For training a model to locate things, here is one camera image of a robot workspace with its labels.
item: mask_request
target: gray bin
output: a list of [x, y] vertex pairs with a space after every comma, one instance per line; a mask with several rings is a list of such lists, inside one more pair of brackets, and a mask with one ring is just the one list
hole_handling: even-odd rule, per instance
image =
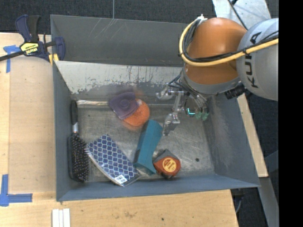
[[109, 134], [132, 161], [140, 130], [121, 124], [107, 102], [134, 91], [161, 125], [174, 98], [155, 93], [177, 76], [183, 62], [178, 40], [186, 24], [93, 17], [51, 16], [52, 36], [63, 36], [66, 57], [53, 67], [56, 199], [58, 201], [202, 192], [259, 186], [257, 171], [236, 99], [209, 99], [206, 121], [180, 114], [181, 124], [158, 143], [154, 156], [168, 148], [181, 160], [177, 176], [142, 174], [121, 187], [92, 167], [87, 183], [69, 178], [67, 138], [71, 134], [70, 102], [79, 104], [80, 135], [86, 142]]

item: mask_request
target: wooden table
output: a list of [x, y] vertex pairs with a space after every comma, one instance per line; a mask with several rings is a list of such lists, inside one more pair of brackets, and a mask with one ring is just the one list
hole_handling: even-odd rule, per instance
[[[4, 46], [22, 43], [19, 34], [0, 33], [0, 56], [6, 54]], [[0, 227], [49, 227], [52, 210], [65, 208], [72, 227], [238, 226], [230, 190], [57, 202], [52, 65], [18, 56], [11, 60], [11, 72], [6, 66], [0, 62], [0, 177], [9, 174], [9, 193], [30, 192], [33, 198], [0, 207]], [[247, 101], [241, 96], [238, 102], [258, 175], [266, 177]]]

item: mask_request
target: yellow cable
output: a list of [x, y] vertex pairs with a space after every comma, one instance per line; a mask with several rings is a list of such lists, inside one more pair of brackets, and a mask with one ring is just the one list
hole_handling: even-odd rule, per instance
[[189, 64], [191, 66], [197, 66], [197, 67], [203, 67], [203, 66], [213, 66], [213, 65], [217, 65], [217, 64], [221, 64], [221, 63], [225, 63], [225, 62], [228, 62], [228, 61], [232, 61], [232, 60], [235, 60], [243, 55], [246, 55], [246, 54], [249, 54], [249, 53], [252, 53], [252, 52], [255, 52], [255, 51], [258, 51], [258, 50], [262, 50], [266, 47], [269, 47], [269, 46], [272, 46], [272, 45], [275, 45], [277, 43], [279, 43], [279, 39], [275, 39], [275, 40], [272, 40], [272, 41], [269, 41], [269, 42], [266, 42], [266, 43], [263, 43], [263, 44], [260, 44], [260, 45], [257, 45], [257, 46], [254, 46], [254, 47], [251, 47], [249, 49], [246, 50], [246, 53], [245, 52], [239, 52], [237, 54], [234, 54], [234, 55], [231, 55], [229, 57], [226, 57], [226, 58], [223, 58], [223, 59], [217, 59], [215, 61], [207, 61], [207, 62], [195, 62], [195, 61], [190, 61], [189, 59], [187, 59], [185, 57], [185, 55], [183, 54], [183, 50], [182, 50], [182, 44], [183, 44], [183, 40], [184, 40], [184, 37], [185, 37], [185, 34], [187, 33], [187, 31], [190, 29], [190, 27], [192, 26], [192, 24], [194, 23], [191, 22], [186, 28], [185, 30], [183, 31], [181, 37], [180, 37], [180, 41], [179, 41], [179, 52], [181, 54], [181, 58], [182, 60], [186, 63], [186, 64]]

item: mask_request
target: blue tape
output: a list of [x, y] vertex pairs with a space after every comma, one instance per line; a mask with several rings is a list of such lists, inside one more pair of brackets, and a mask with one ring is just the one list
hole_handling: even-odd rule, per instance
[[16, 202], [32, 202], [32, 193], [24, 194], [8, 194], [9, 175], [2, 176], [0, 206], [7, 207], [10, 203]]
[[[3, 49], [5, 50], [5, 52], [7, 54], [11, 54], [11, 53], [15, 53], [15, 52], [19, 52], [20, 48], [18, 46], [15, 45], [10, 45], [10, 46], [4, 46]], [[6, 62], [6, 73], [10, 72], [10, 59], [7, 60]]]

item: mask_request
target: brush bristles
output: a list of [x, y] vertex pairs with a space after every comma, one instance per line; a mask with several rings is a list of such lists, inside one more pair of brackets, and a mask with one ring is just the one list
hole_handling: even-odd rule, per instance
[[79, 134], [73, 134], [71, 138], [72, 173], [81, 182], [88, 181], [90, 173], [90, 159], [85, 152], [85, 147], [86, 143]]

